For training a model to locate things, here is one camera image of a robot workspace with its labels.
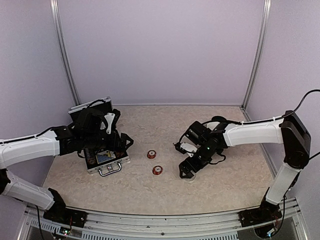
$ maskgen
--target robotic arm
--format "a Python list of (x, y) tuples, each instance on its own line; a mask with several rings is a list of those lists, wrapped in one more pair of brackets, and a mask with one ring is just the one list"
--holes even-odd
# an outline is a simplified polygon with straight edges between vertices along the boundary
[[(186, 136), (192, 143), (181, 143)], [(284, 162), (258, 208), (239, 213), (243, 227), (281, 218), (279, 203), (297, 181), (300, 171), (309, 163), (311, 136), (293, 111), (284, 116), (254, 122), (234, 122), (221, 116), (211, 121), (195, 121), (175, 143), (175, 149), (189, 155), (179, 165), (180, 177), (190, 179), (212, 161), (212, 156), (228, 147), (241, 144), (283, 144)]]
[(46, 131), (23, 138), (0, 140), (0, 194), (34, 204), (44, 209), (43, 217), (54, 222), (83, 227), (87, 214), (66, 208), (62, 197), (54, 189), (45, 189), (27, 182), (7, 167), (27, 160), (62, 156), (84, 149), (106, 148), (124, 152), (133, 140), (122, 133), (119, 136), (116, 122), (120, 111), (113, 109), (106, 115), (94, 108), (81, 110), (77, 120), (68, 126), (50, 127)]

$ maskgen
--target white backdrop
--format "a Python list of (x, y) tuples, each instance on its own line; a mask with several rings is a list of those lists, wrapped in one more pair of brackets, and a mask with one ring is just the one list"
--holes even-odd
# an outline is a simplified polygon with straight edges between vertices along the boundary
[(59, 1), (80, 100), (240, 105), (263, 7), (263, 0)]

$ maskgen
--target marble-patterned surface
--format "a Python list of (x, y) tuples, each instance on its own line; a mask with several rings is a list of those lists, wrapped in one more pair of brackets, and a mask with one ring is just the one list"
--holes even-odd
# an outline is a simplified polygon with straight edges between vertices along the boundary
[[(213, 213), (256, 206), (272, 181), (259, 145), (230, 147), (226, 161), (208, 165), (192, 182), (179, 178), (178, 165), (187, 155), (175, 150), (182, 133), (194, 122), (220, 115), (242, 121), (238, 107), (121, 106), (117, 124), (134, 139), (128, 150), (131, 163), (101, 177), (88, 174), (76, 154), (53, 161), (44, 186), (57, 190), (68, 206), (126, 214), (181, 215)], [(148, 159), (147, 152), (156, 151)], [(214, 156), (213, 161), (221, 157)], [(156, 165), (163, 173), (153, 175)]]

